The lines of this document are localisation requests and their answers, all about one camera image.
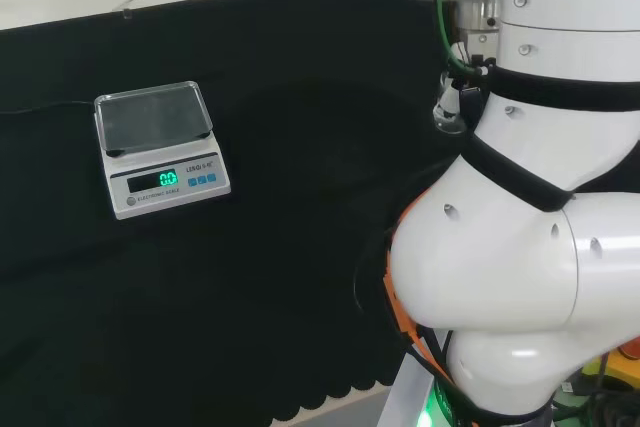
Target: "electronic scale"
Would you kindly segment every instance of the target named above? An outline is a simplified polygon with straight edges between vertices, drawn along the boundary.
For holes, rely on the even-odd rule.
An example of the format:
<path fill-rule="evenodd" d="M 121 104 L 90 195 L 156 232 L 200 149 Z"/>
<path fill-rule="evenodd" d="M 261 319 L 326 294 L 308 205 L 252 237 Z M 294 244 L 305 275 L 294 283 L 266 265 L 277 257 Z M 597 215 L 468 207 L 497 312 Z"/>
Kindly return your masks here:
<path fill-rule="evenodd" d="M 117 219 L 231 192 L 195 82 L 95 100 L 102 164 Z"/>

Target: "green light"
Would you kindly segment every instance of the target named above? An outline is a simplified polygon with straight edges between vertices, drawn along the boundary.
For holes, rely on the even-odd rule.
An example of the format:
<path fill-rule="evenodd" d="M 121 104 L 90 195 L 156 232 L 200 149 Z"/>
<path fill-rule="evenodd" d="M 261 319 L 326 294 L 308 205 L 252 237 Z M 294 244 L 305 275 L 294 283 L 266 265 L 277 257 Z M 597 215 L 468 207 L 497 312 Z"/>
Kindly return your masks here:
<path fill-rule="evenodd" d="M 420 417 L 418 417 L 417 427 L 431 427 L 432 425 L 433 425 L 433 420 L 431 420 L 431 416 L 426 410 L 423 410 L 420 413 Z"/>
<path fill-rule="evenodd" d="M 173 185 L 178 183 L 178 176 L 173 172 L 167 172 L 166 174 L 160 174 L 160 185 Z"/>

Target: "digital display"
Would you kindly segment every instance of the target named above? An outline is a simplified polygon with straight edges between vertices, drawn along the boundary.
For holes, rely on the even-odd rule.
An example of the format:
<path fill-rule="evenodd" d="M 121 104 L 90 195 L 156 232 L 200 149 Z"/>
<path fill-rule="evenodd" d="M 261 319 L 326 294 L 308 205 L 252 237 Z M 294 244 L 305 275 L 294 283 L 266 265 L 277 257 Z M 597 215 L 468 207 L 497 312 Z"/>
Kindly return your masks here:
<path fill-rule="evenodd" d="M 178 176 L 174 169 L 163 170 L 162 172 L 154 172 L 153 174 L 141 175 L 140 177 L 131 177 L 127 179 L 129 184 L 129 192 L 141 192 L 143 190 L 155 189 L 156 187 L 166 187 L 177 184 Z"/>

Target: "black tablecloth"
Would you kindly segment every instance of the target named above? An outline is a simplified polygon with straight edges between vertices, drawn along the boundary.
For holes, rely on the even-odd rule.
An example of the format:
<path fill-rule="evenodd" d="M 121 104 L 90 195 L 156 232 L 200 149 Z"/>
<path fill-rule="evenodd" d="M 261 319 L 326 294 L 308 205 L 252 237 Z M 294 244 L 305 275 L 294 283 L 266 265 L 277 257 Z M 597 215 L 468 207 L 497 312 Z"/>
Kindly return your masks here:
<path fill-rule="evenodd" d="M 463 142 L 432 128 L 431 25 L 414 0 L 201 0 L 0 32 L 0 111 L 197 81 L 233 186 L 117 221 L 90 107 L 0 116 L 0 423 L 262 426 L 390 384 L 376 266 L 365 315 L 352 278 Z M 633 159 L 593 188 L 640 188 Z"/>

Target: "black band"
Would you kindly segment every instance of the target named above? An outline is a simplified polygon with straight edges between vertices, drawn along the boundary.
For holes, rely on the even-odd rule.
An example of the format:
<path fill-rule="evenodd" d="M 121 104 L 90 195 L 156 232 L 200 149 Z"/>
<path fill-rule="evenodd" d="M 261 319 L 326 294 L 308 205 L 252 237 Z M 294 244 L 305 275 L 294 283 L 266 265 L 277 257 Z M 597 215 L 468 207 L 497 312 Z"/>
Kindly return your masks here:
<path fill-rule="evenodd" d="M 562 209 L 573 197 L 537 175 L 520 167 L 473 135 L 462 158 L 493 183 L 543 212 Z"/>
<path fill-rule="evenodd" d="M 457 418 L 475 422 L 483 427 L 502 427 L 505 425 L 521 425 L 527 422 L 531 422 L 544 415 L 545 412 L 550 410 L 551 397 L 542 407 L 534 412 L 530 412 L 524 415 L 504 415 L 497 414 L 488 410 L 481 409 L 475 406 L 469 406 L 466 402 L 460 402 L 455 394 L 453 394 L 444 385 L 441 386 L 442 391 L 445 394 L 446 401 L 451 406 L 452 412 L 454 412 Z"/>
<path fill-rule="evenodd" d="M 496 67 L 491 92 L 506 99 L 556 109 L 590 112 L 640 110 L 640 82 L 589 82 L 522 74 Z"/>

